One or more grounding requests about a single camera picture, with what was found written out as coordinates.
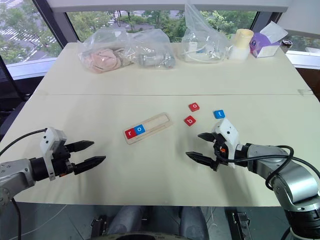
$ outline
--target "person's legs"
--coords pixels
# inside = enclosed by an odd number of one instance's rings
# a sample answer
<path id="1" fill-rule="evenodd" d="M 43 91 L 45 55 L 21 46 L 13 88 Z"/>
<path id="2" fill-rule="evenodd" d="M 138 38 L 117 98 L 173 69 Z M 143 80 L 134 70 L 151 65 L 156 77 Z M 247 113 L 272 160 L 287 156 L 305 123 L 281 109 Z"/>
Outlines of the person's legs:
<path id="1" fill-rule="evenodd" d="M 181 211 L 180 236 L 191 240 L 209 240 L 205 217 L 199 206 L 184 206 Z"/>
<path id="2" fill-rule="evenodd" d="M 111 222 L 107 234 L 139 231 L 145 206 L 123 206 Z"/>

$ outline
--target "tissue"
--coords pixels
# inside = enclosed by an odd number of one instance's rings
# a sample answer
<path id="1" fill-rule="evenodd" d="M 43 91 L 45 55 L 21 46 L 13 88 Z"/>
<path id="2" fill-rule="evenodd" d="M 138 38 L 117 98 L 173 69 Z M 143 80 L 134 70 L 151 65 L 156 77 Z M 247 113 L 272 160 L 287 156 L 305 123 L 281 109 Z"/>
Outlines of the tissue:
<path id="1" fill-rule="evenodd" d="M 254 33 L 250 42 L 250 51 L 256 58 L 272 57 L 280 46 L 280 39 L 288 32 L 271 21 L 260 32 Z"/>

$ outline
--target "black chair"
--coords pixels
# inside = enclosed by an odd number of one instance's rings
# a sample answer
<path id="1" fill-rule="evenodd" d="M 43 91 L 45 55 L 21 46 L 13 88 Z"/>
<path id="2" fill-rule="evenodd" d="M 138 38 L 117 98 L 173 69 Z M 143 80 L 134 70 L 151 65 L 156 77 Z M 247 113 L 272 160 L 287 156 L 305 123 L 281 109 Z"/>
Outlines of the black chair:
<path id="1" fill-rule="evenodd" d="M 0 141 L 28 100 L 20 91 L 0 56 Z"/>

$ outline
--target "bag of pink fabric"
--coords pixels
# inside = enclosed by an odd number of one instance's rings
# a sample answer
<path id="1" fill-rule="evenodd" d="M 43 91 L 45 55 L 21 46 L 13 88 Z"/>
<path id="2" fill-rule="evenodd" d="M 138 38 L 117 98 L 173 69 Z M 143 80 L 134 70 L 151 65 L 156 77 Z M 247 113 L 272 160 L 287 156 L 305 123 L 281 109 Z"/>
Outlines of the bag of pink fabric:
<path id="1" fill-rule="evenodd" d="M 131 62 L 124 56 L 129 44 L 126 30 L 101 28 L 79 45 L 79 59 L 95 73 L 103 73 L 125 67 Z"/>

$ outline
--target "floor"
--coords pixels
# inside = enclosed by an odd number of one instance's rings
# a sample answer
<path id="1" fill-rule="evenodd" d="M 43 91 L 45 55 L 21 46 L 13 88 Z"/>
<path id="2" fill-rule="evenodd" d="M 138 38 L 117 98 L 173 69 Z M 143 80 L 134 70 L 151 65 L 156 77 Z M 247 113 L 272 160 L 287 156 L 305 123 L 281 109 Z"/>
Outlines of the floor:
<path id="1" fill-rule="evenodd" d="M 99 215 L 115 216 L 120 206 L 61 205 L 19 202 L 22 216 L 22 240 L 87 240 L 91 223 Z M 280 207 L 243 207 L 251 219 L 253 240 L 280 239 L 288 222 Z M 231 240 L 224 207 L 202 207 L 210 240 Z M 16 240 L 17 215 L 12 204 L 0 217 L 0 240 Z M 155 206 L 143 231 L 179 233 L 179 207 Z"/>

